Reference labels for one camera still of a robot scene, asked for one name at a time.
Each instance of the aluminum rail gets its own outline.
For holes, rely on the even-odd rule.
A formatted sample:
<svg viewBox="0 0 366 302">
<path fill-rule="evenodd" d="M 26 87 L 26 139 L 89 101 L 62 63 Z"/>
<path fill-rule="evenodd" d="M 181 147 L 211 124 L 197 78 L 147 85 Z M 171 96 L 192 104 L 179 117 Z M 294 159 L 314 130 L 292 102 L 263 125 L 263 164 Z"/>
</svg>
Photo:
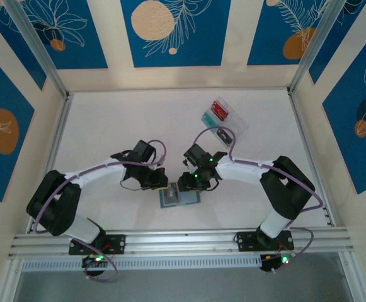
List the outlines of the aluminum rail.
<svg viewBox="0 0 366 302">
<path fill-rule="evenodd" d="M 307 252 L 352 252 L 353 247 L 346 228 L 310 228 L 314 240 Z M 187 255 L 234 255 L 239 252 L 233 238 L 245 230 L 187 230 L 187 231 L 107 231 L 108 234 L 126 235 L 125 253 L 117 257 L 164 257 Z M 304 247 L 310 233 L 291 230 L 295 252 Z M 9 259 L 36 259 L 74 257 L 68 255 L 71 239 L 65 236 L 17 235 L 9 251 Z M 271 252 L 247 252 L 248 254 L 270 254 Z"/>
</svg>

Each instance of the red object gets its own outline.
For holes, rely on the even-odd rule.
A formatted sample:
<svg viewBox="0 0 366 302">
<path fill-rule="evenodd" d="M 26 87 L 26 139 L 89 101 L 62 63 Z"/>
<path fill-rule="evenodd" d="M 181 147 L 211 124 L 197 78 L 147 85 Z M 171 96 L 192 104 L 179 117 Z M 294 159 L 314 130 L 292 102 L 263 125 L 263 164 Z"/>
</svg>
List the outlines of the red object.
<svg viewBox="0 0 366 302">
<path fill-rule="evenodd" d="M 214 101 L 210 109 L 212 110 L 213 113 L 216 114 L 218 119 L 220 119 L 221 121 L 224 121 L 229 115 L 229 112 L 227 112 L 227 110 L 223 108 L 222 105 L 219 104 L 217 101 Z"/>
</svg>

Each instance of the vent grille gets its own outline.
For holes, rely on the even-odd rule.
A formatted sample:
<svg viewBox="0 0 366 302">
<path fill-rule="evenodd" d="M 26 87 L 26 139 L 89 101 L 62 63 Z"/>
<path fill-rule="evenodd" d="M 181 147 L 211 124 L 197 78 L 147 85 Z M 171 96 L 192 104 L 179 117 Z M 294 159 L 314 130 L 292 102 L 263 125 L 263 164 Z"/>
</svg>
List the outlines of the vent grille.
<svg viewBox="0 0 366 302">
<path fill-rule="evenodd" d="M 259 255 L 201 256 L 201 257 L 122 257 L 114 260 L 117 269 L 211 269 L 228 267 L 261 267 Z M 23 263 L 23 272 L 80 271 L 81 259 L 33 259 Z M 89 269 L 112 269 L 106 262 Z"/>
</svg>

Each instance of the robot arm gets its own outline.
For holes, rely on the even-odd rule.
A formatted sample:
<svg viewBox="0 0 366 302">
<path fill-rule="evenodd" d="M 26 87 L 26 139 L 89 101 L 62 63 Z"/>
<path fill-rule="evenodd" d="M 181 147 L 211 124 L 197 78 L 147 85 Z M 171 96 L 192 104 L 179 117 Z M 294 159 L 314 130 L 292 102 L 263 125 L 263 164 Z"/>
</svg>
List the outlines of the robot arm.
<svg viewBox="0 0 366 302">
<path fill-rule="evenodd" d="M 233 179 L 263 187 L 273 208 L 258 228 L 258 241 L 265 246 L 270 245 L 270 241 L 276 238 L 291 220 L 297 218 L 311 194 L 290 179 L 286 179 L 286 184 L 283 183 L 286 177 L 264 166 L 279 168 L 315 190 L 310 180 L 284 156 L 274 161 L 252 160 L 251 163 L 255 164 L 249 165 L 244 163 L 247 160 L 230 159 L 225 152 L 217 152 L 211 156 L 194 144 L 185 153 L 185 158 L 184 163 L 190 168 L 190 172 L 185 172 L 180 177 L 180 191 L 206 190 L 210 188 L 211 179 Z"/>
<path fill-rule="evenodd" d="M 118 184 L 130 177 L 138 180 L 143 190 L 167 187 L 168 178 L 164 174 L 164 168 L 154 170 L 148 166 L 117 164 L 117 162 L 146 163 L 154 152 L 154 147 L 141 140 L 133 150 L 114 154 L 95 167 L 66 174 L 56 170 L 50 171 L 33 195 L 26 212 L 36 219 L 50 195 L 61 184 L 72 179 L 49 204 L 39 224 L 53 236 L 66 234 L 100 249 L 104 244 L 105 231 L 93 221 L 76 213 L 82 188 L 83 194 L 86 194 L 92 189 Z"/>
</svg>

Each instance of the plastic box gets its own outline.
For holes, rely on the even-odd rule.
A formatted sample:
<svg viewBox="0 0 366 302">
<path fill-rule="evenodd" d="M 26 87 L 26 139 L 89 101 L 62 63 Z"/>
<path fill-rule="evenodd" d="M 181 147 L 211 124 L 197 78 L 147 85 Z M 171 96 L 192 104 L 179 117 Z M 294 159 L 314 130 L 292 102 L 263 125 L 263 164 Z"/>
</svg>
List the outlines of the plastic box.
<svg viewBox="0 0 366 302">
<path fill-rule="evenodd" d="M 202 122 L 207 127 L 224 126 L 232 130 L 236 136 L 236 143 L 240 142 L 249 125 L 222 99 L 217 98 L 211 107 L 202 115 Z M 229 149 L 232 146 L 232 135 L 223 129 L 212 129 L 216 138 Z"/>
</svg>

